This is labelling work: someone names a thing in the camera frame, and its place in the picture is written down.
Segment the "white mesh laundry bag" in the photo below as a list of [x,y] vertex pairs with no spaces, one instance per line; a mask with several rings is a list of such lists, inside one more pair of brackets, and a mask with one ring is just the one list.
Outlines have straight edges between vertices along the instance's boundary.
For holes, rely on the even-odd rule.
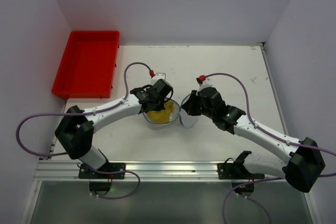
[[198,121],[198,116],[190,116],[187,112],[181,108],[185,102],[189,99],[188,94],[183,99],[175,101],[171,99],[164,105],[164,109],[161,111],[150,111],[142,113],[148,127],[150,129],[162,129],[173,123],[179,123],[185,128],[193,127]]

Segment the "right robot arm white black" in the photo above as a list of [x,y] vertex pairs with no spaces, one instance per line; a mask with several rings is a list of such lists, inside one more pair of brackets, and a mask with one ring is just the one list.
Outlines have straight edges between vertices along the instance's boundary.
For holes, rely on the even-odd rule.
[[293,188],[308,193],[326,166],[315,140],[299,140],[270,128],[261,130],[261,124],[245,111],[226,104],[214,87],[193,90],[182,109],[189,116],[204,115],[220,130],[248,139],[275,155],[267,159],[242,153],[235,163],[251,174],[284,178]]

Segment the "yellow bra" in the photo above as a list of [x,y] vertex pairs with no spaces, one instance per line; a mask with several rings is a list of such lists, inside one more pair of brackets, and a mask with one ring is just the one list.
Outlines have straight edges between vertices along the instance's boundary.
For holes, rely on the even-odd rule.
[[168,101],[164,104],[164,109],[161,111],[149,111],[146,113],[150,121],[156,124],[166,124],[173,118],[175,106],[174,103]]

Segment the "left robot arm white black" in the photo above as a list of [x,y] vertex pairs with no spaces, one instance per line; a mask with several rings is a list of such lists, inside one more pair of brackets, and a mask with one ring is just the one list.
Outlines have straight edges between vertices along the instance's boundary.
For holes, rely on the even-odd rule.
[[71,159],[78,159],[91,171],[112,172],[105,155],[93,146],[93,135],[105,126],[129,116],[164,109],[173,87],[164,79],[128,91],[122,98],[98,107],[81,110],[72,106],[61,119],[55,136]]

